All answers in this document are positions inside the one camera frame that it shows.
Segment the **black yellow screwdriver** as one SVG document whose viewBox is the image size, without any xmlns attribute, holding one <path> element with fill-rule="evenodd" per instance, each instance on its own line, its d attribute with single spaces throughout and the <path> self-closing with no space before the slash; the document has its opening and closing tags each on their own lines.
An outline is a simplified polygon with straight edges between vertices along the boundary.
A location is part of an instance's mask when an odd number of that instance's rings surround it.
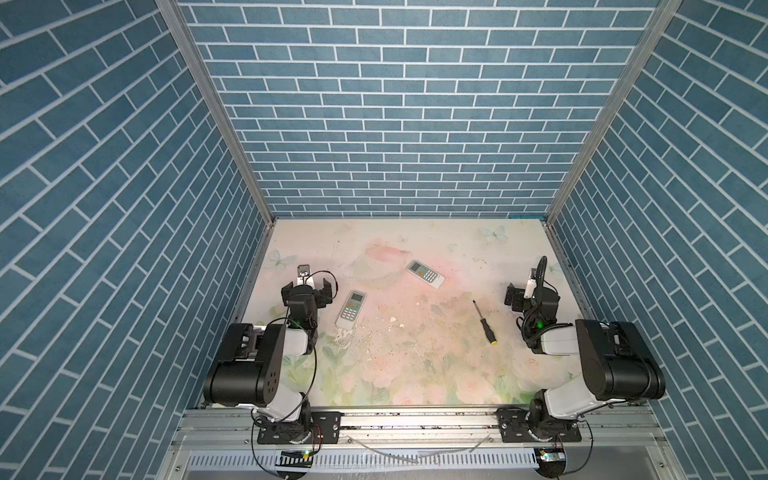
<svg viewBox="0 0 768 480">
<path fill-rule="evenodd" d="M 487 339 L 487 341 L 491 345 L 496 345 L 497 344 L 497 338 L 495 336 L 495 333 L 494 333 L 493 329 L 489 325 L 489 323 L 488 323 L 487 319 L 485 318 L 485 316 L 482 314 L 482 312 L 481 312 L 481 310 L 479 308 L 478 303 L 475 300 L 473 300 L 472 303 L 473 303 L 473 306 L 474 306 L 474 308 L 475 308 L 475 310 L 476 310 L 476 312 L 477 312 L 477 314 L 479 316 L 479 321 L 480 321 L 480 323 L 482 325 L 485 338 Z"/>
</svg>

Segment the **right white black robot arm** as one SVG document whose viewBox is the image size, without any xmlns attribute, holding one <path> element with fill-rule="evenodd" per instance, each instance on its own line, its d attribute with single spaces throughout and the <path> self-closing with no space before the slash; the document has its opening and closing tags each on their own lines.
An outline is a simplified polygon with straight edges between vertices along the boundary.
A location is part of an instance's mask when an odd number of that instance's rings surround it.
<svg viewBox="0 0 768 480">
<path fill-rule="evenodd" d="M 666 380 L 636 326 L 556 318 L 560 296 L 545 281 L 507 287 L 504 304 L 520 314 L 522 341 L 535 355 L 576 357 L 580 373 L 566 383 L 537 392 L 529 403 L 529 432 L 549 440 L 575 428 L 578 418 L 600 408 L 659 399 Z"/>
</svg>

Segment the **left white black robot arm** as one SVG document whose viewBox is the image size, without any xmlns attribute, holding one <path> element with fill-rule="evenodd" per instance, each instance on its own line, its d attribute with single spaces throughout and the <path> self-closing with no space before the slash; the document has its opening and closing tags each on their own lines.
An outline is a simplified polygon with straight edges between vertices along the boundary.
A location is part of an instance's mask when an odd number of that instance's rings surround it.
<svg viewBox="0 0 768 480">
<path fill-rule="evenodd" d="M 228 327 L 203 383 L 209 404 L 251 408 L 257 424 L 309 428 L 307 392 L 297 392 L 281 382 L 286 356 L 316 357 L 319 311 L 331 304 L 336 281 L 293 282 L 281 289 L 286 314 L 264 326 L 236 323 Z"/>
</svg>

